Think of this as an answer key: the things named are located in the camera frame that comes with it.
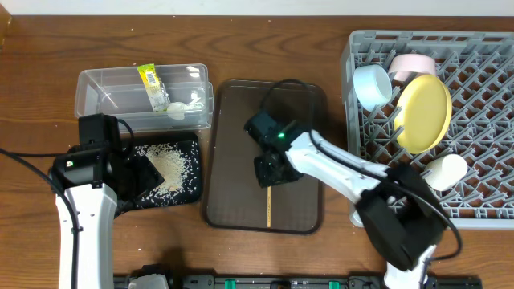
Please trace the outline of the pink bowl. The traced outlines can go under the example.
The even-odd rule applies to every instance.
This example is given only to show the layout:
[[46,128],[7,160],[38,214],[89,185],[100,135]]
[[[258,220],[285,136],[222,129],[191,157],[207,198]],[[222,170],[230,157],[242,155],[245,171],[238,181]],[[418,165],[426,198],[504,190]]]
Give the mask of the pink bowl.
[[437,75],[434,59],[420,54],[404,54],[394,57],[388,74],[392,76],[392,80],[398,82],[406,82],[414,76]]

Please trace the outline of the white tissue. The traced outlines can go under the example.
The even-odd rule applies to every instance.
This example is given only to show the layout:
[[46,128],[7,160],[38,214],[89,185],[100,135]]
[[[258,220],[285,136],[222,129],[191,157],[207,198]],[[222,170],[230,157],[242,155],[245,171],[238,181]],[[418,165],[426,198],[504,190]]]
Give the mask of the white tissue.
[[182,102],[173,102],[166,109],[167,115],[174,120],[184,120],[187,112],[201,111],[205,104],[199,102],[191,102],[188,104]]

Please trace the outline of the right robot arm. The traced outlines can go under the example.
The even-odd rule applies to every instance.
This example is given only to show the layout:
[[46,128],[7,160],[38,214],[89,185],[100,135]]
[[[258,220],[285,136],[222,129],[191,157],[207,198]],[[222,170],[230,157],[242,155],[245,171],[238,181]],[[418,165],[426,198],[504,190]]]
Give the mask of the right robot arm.
[[422,288],[434,251],[451,226],[427,183],[410,165],[391,168],[346,152],[317,131],[301,127],[248,128],[263,153],[254,159],[261,187],[304,175],[354,204],[376,251],[386,260],[388,288]]

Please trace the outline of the yellow plate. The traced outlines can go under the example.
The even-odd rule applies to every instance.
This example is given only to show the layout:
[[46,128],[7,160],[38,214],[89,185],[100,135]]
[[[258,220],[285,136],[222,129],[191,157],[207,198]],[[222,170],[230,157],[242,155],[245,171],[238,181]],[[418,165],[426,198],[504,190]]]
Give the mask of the yellow plate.
[[436,76],[422,75],[412,80],[400,95],[394,129],[402,131],[398,144],[410,154],[424,153],[436,146],[451,121],[451,94]]

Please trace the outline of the white cup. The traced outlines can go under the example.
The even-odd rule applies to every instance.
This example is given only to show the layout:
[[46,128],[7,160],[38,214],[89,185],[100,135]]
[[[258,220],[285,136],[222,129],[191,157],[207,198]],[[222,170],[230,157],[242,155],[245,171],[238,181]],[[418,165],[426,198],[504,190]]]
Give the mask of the white cup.
[[448,154],[426,166],[426,183],[435,190],[445,191],[457,184],[467,174],[467,162],[457,154]]

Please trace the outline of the clear plastic bin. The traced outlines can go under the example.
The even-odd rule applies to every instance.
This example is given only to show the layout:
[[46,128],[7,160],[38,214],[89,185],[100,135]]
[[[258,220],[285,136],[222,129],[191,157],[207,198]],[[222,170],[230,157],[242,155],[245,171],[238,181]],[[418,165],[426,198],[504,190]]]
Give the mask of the clear plastic bin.
[[207,67],[201,63],[156,65],[170,103],[203,103],[201,111],[187,112],[184,120],[171,119],[166,111],[155,112],[149,102],[138,67],[82,71],[75,94],[75,116],[96,113],[125,120],[134,132],[162,132],[211,127],[214,93]]

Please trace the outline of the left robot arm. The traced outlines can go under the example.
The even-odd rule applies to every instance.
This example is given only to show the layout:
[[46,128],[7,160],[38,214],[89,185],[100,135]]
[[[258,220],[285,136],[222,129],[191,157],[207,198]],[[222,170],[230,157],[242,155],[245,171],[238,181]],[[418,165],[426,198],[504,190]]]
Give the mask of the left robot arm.
[[60,288],[114,288],[112,227],[163,177],[146,156],[118,149],[70,149],[55,158]]

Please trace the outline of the green snack wrapper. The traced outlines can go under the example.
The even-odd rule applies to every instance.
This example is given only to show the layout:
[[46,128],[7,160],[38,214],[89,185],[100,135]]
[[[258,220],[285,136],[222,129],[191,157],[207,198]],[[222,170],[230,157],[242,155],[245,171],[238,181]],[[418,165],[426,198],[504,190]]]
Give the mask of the green snack wrapper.
[[141,80],[145,86],[149,102],[155,112],[164,112],[170,105],[169,94],[165,85],[157,75],[153,63],[144,64],[137,68]]

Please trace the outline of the blue bowl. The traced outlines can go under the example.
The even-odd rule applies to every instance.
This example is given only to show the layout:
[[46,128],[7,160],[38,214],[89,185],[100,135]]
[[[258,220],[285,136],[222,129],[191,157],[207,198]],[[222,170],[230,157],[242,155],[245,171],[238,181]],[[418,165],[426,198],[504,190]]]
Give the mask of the blue bowl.
[[361,106],[369,112],[392,99],[392,83],[388,73],[377,64],[355,69],[353,90]]

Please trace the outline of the wooden chopstick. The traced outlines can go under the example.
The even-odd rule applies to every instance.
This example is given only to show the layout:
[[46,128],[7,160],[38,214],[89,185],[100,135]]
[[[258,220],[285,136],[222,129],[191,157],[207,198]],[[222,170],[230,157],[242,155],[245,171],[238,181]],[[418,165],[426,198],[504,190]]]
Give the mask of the wooden chopstick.
[[272,204],[272,195],[271,195],[271,187],[267,187],[267,228],[271,228],[271,204]]

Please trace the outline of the grey dishwasher rack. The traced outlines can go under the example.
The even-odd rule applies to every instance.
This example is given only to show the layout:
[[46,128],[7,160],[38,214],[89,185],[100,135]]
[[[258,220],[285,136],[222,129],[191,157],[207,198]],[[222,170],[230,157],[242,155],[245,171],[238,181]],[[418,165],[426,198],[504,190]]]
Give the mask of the grey dishwasher rack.
[[[394,127],[390,101],[366,111],[353,94],[358,67],[389,68],[395,57],[420,54],[435,62],[452,98],[449,128],[432,149],[408,153]],[[354,31],[341,55],[348,150],[388,166],[408,162],[423,176],[431,161],[458,154],[466,175],[436,197],[460,229],[513,227],[513,35],[510,32]]]

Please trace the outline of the black waste tray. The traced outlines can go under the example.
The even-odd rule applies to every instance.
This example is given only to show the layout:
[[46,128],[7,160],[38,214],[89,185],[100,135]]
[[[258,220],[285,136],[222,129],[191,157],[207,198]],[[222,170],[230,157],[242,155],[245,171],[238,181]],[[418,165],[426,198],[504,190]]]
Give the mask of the black waste tray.
[[118,217],[133,210],[195,203],[202,196],[202,159],[193,132],[141,134],[130,163],[139,170],[136,194],[118,201]]

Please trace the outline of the brown serving tray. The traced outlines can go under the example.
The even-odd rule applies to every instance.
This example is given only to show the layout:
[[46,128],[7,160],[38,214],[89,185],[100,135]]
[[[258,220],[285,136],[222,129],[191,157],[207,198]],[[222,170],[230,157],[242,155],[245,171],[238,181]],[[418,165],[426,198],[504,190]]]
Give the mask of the brown serving tray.
[[317,231],[324,217],[323,185],[305,176],[271,187],[271,228],[267,228],[267,189],[261,188],[253,160],[260,147],[243,125],[262,101],[278,121],[308,119],[308,90],[284,83],[267,96],[271,81],[232,79],[215,97],[211,129],[210,167],[202,201],[202,215],[213,227],[234,230],[307,235]]

